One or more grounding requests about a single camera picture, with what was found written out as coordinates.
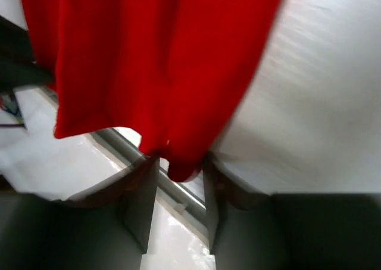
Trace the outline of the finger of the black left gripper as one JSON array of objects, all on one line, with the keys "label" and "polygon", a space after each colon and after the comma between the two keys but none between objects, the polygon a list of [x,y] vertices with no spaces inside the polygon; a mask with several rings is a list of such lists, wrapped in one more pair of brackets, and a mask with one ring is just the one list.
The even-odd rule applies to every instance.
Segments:
[{"label": "finger of the black left gripper", "polygon": [[54,83],[54,75],[38,65],[26,30],[1,17],[1,92]]}]

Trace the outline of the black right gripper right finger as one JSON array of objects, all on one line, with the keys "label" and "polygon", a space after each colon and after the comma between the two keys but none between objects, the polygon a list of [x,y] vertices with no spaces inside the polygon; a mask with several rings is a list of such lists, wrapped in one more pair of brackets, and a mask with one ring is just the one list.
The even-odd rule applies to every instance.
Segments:
[{"label": "black right gripper right finger", "polygon": [[380,195],[266,194],[202,161],[217,269],[379,269]]}]

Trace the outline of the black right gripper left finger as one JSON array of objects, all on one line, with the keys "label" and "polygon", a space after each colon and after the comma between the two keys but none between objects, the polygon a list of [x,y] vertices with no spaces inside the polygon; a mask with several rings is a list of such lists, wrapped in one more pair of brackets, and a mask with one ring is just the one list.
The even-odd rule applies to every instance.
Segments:
[{"label": "black right gripper left finger", "polygon": [[1,192],[2,269],[140,268],[148,244],[126,228],[116,201],[90,209],[62,202]]}]

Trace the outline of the bright red t shirt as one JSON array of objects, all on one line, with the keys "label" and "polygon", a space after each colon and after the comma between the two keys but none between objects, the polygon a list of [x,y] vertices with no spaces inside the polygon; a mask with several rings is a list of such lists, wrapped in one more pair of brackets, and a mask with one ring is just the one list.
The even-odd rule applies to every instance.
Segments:
[{"label": "bright red t shirt", "polygon": [[187,181],[232,117],[282,0],[21,0],[54,75],[54,135],[138,132]]}]

